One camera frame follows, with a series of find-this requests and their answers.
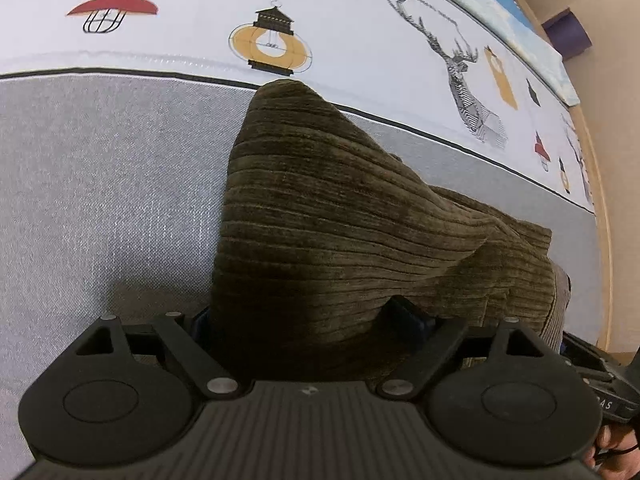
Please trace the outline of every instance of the yellow lantern illustration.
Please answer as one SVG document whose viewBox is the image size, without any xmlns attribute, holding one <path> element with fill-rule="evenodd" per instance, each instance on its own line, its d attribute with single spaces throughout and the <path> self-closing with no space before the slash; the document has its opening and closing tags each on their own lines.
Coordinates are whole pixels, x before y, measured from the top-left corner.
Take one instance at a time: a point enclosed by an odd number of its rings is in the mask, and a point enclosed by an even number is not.
<svg viewBox="0 0 640 480">
<path fill-rule="evenodd" d="M 566 176 L 566 171 L 564 170 L 564 164 L 562 163 L 562 159 L 560 160 L 560 180 L 562 180 L 562 185 L 564 186 L 564 190 L 567 194 L 571 194 L 571 190 L 569 188 L 569 179 Z"/>
<path fill-rule="evenodd" d="M 491 48 L 488 46 L 484 48 L 484 55 L 486 56 L 486 60 L 489 62 L 491 72 L 494 74 L 495 83 L 498 85 L 498 88 L 500 90 L 500 97 L 502 97 L 502 100 L 505 103 L 517 110 L 518 103 L 516 102 L 516 98 L 513 95 L 513 91 L 511 90 L 511 85 L 509 83 L 509 80 L 507 79 L 507 75 L 504 73 L 502 61 L 492 52 Z"/>
<path fill-rule="evenodd" d="M 229 36 L 229 46 L 251 68 L 280 75 L 304 72 L 311 51 L 293 30 L 293 20 L 277 7 L 256 11 L 253 24 L 240 25 Z"/>
</svg>

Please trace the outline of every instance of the ribbed surface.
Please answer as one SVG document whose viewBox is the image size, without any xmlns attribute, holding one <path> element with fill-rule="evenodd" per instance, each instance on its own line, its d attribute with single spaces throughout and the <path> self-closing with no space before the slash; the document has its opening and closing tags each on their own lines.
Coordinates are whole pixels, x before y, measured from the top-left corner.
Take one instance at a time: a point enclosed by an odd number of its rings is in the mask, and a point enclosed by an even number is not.
<svg viewBox="0 0 640 480">
<path fill-rule="evenodd" d="M 554 305 L 549 230 L 427 186 L 300 82 L 257 91 L 227 173 L 212 318 L 231 370 L 381 377 L 403 356 L 373 324 L 394 294 L 537 332 Z"/>
<path fill-rule="evenodd" d="M 364 383 L 257 383 L 206 406 L 173 449 L 114 470 L 38 463 L 22 480 L 588 480 L 580 463 L 514 471 L 448 449 L 414 406 L 374 397 Z"/>
<path fill-rule="evenodd" d="M 562 329 L 564 328 L 564 313 L 571 299 L 571 290 L 569 290 L 567 273 L 559 265 L 553 262 L 552 265 L 556 279 L 556 307 L 551 309 L 540 338 L 553 350 L 559 352 L 560 343 L 562 342 Z"/>
</svg>

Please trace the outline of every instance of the blanket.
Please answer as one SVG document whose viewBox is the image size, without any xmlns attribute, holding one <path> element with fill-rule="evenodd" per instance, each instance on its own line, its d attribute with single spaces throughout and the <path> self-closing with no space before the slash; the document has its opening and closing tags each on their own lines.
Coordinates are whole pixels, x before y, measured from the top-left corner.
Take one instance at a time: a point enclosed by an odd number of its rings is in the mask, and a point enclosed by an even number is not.
<svg viewBox="0 0 640 480">
<path fill-rule="evenodd" d="M 378 316 L 395 294 L 434 316 L 517 316 L 543 333 L 558 324 L 550 240 L 428 186 L 301 82 L 268 83 L 229 156 L 215 355 L 252 378 L 377 380 L 407 355 Z"/>
</svg>

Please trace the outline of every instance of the lantern illustration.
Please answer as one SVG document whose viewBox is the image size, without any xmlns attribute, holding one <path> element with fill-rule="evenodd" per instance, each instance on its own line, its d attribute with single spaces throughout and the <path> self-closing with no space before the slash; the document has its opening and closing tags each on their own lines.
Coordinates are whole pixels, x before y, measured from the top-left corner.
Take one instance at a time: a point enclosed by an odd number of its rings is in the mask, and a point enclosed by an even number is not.
<svg viewBox="0 0 640 480">
<path fill-rule="evenodd" d="M 87 14 L 82 30 L 105 34 L 116 30 L 127 14 L 157 14 L 158 6 L 149 0 L 89 0 L 71 9 L 67 16 Z"/>
<path fill-rule="evenodd" d="M 569 179 L 566 176 L 566 172 L 564 171 L 564 164 L 562 163 L 562 159 L 558 159 L 560 161 L 560 179 L 562 180 L 562 185 L 564 186 L 564 190 L 567 194 L 571 194 L 569 191 Z"/>
<path fill-rule="evenodd" d="M 528 79 L 527 79 L 527 85 L 529 85 L 529 95 L 531 96 L 531 100 L 535 102 L 535 104 L 540 106 L 540 101 L 538 100 L 538 94 L 536 94 L 536 91 L 533 89 L 533 86 L 531 86 L 531 83 L 529 82 Z"/>
<path fill-rule="evenodd" d="M 502 97 L 502 100 L 510 107 L 517 110 L 518 103 L 516 102 L 516 97 L 513 95 L 513 90 L 511 90 L 511 84 L 507 79 L 507 75 L 504 72 L 502 61 L 488 46 L 484 48 L 484 56 L 489 62 L 491 72 L 494 74 L 495 83 L 498 85 L 498 89 L 500 90 L 500 97 Z"/>
<path fill-rule="evenodd" d="M 551 162 L 551 157 L 546 152 L 545 147 L 542 145 L 542 140 L 540 140 L 540 136 L 538 132 L 536 132 L 536 145 L 534 147 L 535 152 L 540 156 L 540 162 L 542 163 L 542 167 L 545 171 L 549 171 L 549 163 Z"/>
<path fill-rule="evenodd" d="M 289 76 L 309 68 L 311 52 L 291 30 L 293 20 L 277 6 L 256 12 L 253 25 L 240 25 L 231 33 L 231 49 L 251 68 L 266 72 Z"/>
<path fill-rule="evenodd" d="M 566 136 L 566 140 L 569 142 L 569 146 L 571 146 L 571 149 L 574 152 L 575 161 L 578 163 L 578 166 L 580 166 L 580 176 L 582 177 L 582 186 L 584 187 L 584 197 L 587 199 L 587 202 L 593 203 L 593 200 L 591 199 L 591 187 L 589 186 L 589 179 L 587 176 L 587 168 L 584 166 L 584 157 L 582 156 L 578 133 L 575 131 L 572 124 L 564 118 L 564 116 L 561 117 L 564 122 L 564 134 Z M 572 140 L 569 130 L 574 133 L 575 141 Z"/>
</svg>

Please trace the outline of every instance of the black plastic device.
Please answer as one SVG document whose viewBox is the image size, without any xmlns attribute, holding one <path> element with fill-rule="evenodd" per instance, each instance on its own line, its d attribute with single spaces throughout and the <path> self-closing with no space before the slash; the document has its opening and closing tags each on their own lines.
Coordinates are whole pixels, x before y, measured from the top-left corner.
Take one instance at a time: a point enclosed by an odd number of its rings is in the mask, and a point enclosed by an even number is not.
<svg viewBox="0 0 640 480">
<path fill-rule="evenodd" d="M 413 354 L 375 386 L 240 384 L 206 350 L 206 311 L 102 316 L 23 395 L 19 478 L 587 480 L 600 381 L 612 420 L 637 415 L 635 376 L 572 336 L 559 355 L 517 319 L 470 328 L 400 296 L 381 315 Z"/>
</svg>

